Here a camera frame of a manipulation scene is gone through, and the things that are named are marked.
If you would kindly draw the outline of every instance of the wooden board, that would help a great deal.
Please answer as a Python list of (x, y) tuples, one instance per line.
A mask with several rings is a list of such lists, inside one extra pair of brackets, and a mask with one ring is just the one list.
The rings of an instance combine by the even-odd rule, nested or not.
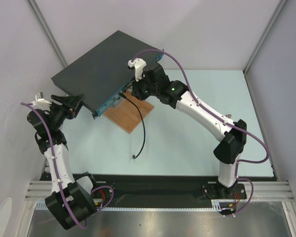
[[(130, 91), (127, 91), (125, 95), (138, 106), (144, 119), (154, 108), (154, 106), (147, 101), (140, 101), (136, 99), (131, 95)], [(129, 134), (137, 127), (138, 124), (142, 122), (136, 107), (127, 100), (124, 100), (116, 108), (109, 107), (104, 112), (104, 116)]]

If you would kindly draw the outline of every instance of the light blue table surface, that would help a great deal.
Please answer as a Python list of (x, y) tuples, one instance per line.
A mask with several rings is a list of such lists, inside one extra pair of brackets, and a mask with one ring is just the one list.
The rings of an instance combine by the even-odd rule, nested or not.
[[(170, 80), (184, 81), (181, 71), (167, 70)], [(244, 120), (248, 131), (262, 139), (257, 117), (242, 71), (186, 71), (192, 90), (209, 106), (232, 119)], [(189, 116), (161, 104), (150, 97), (154, 105), (145, 118), (146, 145), (143, 127), (128, 134), (105, 116), (93, 120), (91, 112), (82, 108), (74, 120), (64, 122), (63, 133), (68, 142), (73, 173), (124, 175), (204, 175), (217, 176), (219, 161), (213, 150), (218, 141)], [(243, 159), (261, 160), (264, 148), (251, 137), (242, 153)], [(273, 177), (270, 162), (241, 163), (240, 176)]]

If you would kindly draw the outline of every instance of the blue port panel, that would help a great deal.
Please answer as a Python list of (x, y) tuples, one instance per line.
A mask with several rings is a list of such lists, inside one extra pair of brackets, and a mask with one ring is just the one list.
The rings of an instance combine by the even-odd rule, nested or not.
[[(150, 63), (155, 63), (155, 62), (159, 62), (163, 57), (163, 53), (160, 53), (158, 55), (158, 57), (156, 57), (155, 59), (153, 59)], [(120, 98), (120, 96), (118, 95), (128, 84), (130, 83), (130, 81), (128, 83), (126, 83), (120, 90), (118, 90), (114, 95), (112, 95), (101, 107), (100, 109), (97, 110), (97, 114), (98, 116), (101, 116), (112, 104), (114, 104), (114, 102), (116, 100), (118, 100)]]

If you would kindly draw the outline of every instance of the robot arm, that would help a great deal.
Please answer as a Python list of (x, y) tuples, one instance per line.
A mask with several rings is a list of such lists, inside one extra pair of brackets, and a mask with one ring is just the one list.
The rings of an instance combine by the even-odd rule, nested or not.
[(207, 109), (222, 117), (224, 122), (217, 120), (207, 111), (201, 108), (193, 99), (187, 86), (181, 81), (170, 81), (163, 68), (158, 63), (146, 65), (143, 59), (136, 58), (128, 62), (129, 68), (135, 69), (135, 80), (132, 82), (132, 95), (139, 100), (145, 100), (149, 96), (157, 97), (161, 103), (170, 105), (200, 123), (220, 142), (214, 149), (214, 155), (220, 161), (219, 183), (224, 189), (232, 191), (236, 183), (235, 167), (243, 147), (246, 143), (246, 135), (225, 124), (233, 123), (242, 129), (247, 128), (244, 121), (234, 122), (230, 118), (221, 115), (213, 108), (206, 105), (196, 95)]
[[(28, 114), (27, 120), (36, 129), (35, 140), (40, 152), (45, 155), (50, 166), (52, 194), (45, 199), (46, 206), (63, 228), (68, 230), (77, 221), (85, 220), (97, 211), (90, 195), (91, 189), (96, 186), (96, 182), (88, 173), (85, 173), (85, 177), (75, 181), (69, 166), (67, 141), (60, 131), (65, 119), (74, 119), (77, 116), (82, 106), (83, 95), (51, 96), (53, 100), (61, 104), (45, 101), (41, 97), (36, 96), (36, 101), (32, 102), (32, 105), (44, 110), (32, 108), (33, 111)], [(42, 120), (50, 133), (52, 147)], [(66, 205), (70, 207), (72, 214), (70, 214)]]

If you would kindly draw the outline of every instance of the red wire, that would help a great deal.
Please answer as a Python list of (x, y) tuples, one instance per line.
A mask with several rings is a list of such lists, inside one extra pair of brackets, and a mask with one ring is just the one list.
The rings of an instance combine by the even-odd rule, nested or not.
[(102, 194), (102, 199), (103, 199), (102, 202), (104, 202), (105, 201), (105, 194), (104, 194), (103, 190), (99, 190), (99, 192)]
[(235, 199), (238, 198), (238, 201), (235, 203), (235, 204), (238, 204), (240, 202), (239, 195), (237, 194), (237, 192), (235, 192), (233, 195), (235, 196)]

